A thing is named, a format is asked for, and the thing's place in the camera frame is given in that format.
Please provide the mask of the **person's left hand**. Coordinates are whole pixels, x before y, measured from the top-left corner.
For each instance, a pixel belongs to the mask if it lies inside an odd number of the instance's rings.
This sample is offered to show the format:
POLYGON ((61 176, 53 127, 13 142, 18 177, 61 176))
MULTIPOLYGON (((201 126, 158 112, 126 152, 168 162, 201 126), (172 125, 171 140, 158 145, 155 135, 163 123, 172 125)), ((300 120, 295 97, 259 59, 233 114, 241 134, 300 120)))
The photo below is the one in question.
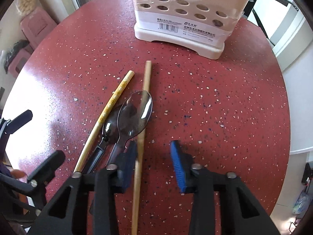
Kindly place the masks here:
POLYGON ((21 179, 27 176, 24 171, 13 169, 11 170, 11 176, 15 179, 21 179))

